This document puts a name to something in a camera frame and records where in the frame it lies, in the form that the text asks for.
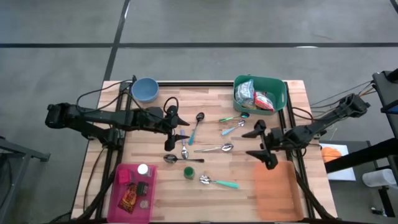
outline green basket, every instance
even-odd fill
[[[235,89],[239,84],[249,81],[250,79],[254,80],[254,90],[256,91],[266,91],[267,97],[274,104],[274,112],[268,110],[254,110],[249,108],[242,107],[235,100]],[[239,112],[247,112],[252,114],[261,114],[261,115],[273,115],[279,110],[283,109],[286,106],[286,86],[282,80],[277,78],[268,78],[268,77],[256,77],[252,75],[240,75],[235,78],[234,81],[234,109]]]

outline metal spoon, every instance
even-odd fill
[[[185,131],[181,129],[181,135],[185,135]],[[182,151],[181,151],[182,159],[188,159],[188,150],[185,147],[185,139],[182,140]]]
[[[200,176],[199,181],[203,184],[210,184],[210,182],[214,182],[216,184],[224,185],[224,186],[231,187],[234,189],[239,189],[239,184],[237,184],[237,183],[220,181],[220,180],[211,180],[210,177],[208,177],[206,175]]]
[[[237,127],[243,127],[244,126],[245,121],[244,120],[240,120],[238,125],[233,127],[233,128],[229,128],[228,130],[225,130],[221,133],[222,136],[230,133],[231,131],[235,130]]]
[[[223,118],[223,119],[219,119],[218,120],[218,122],[224,122],[224,121],[229,121],[229,120],[231,120],[231,119],[234,119],[234,118],[248,118],[250,116],[250,114],[249,113],[247,113],[247,112],[242,112],[241,113],[241,115],[239,115],[239,116],[235,116],[235,117],[230,117],[230,118]]]
[[[170,163],[170,164],[174,164],[175,162],[179,161],[179,160],[184,160],[184,161],[193,161],[193,162],[205,162],[204,159],[179,159],[177,158],[177,156],[173,155],[173,154],[167,154],[163,157],[164,161]]]
[[[193,144],[193,138],[195,137],[195,133],[197,131],[197,127],[200,121],[203,120],[203,118],[205,118],[205,114],[204,112],[200,112],[197,115],[197,125],[195,126],[195,129],[193,130],[192,134],[191,134],[191,138],[189,139],[188,145],[192,145]]]
[[[233,147],[234,147],[234,145],[232,145],[231,143],[225,143],[220,147],[215,147],[213,149],[198,149],[198,150],[195,150],[194,152],[207,152],[207,151],[212,151],[212,150],[216,150],[216,149],[221,149],[224,152],[228,152],[228,151],[232,150]]]

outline pink container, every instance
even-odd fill
[[[111,201],[109,203],[108,217],[107,221],[109,223],[138,223],[146,224],[150,222],[152,216],[152,208],[154,204],[155,195],[155,184],[156,184],[156,166],[148,165],[152,168],[152,177],[146,177],[138,174],[137,168],[139,164],[119,164],[116,169],[116,176],[113,182]],[[134,205],[134,210],[132,214],[124,211],[118,207],[120,200],[122,199],[124,193],[126,192],[128,186],[119,184],[119,170],[129,169],[134,173],[134,179],[132,180],[135,184],[143,181],[149,184],[148,192],[146,196],[137,196],[136,204]],[[139,206],[140,202],[147,200],[149,202],[149,208],[141,208]]]

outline white bottle cap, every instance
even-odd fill
[[[148,166],[146,164],[141,164],[138,166],[137,171],[141,175],[146,175],[148,173]]]

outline small green cup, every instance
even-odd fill
[[[184,169],[184,177],[190,180],[193,180],[195,176],[195,171],[193,170],[192,167],[186,167]]]

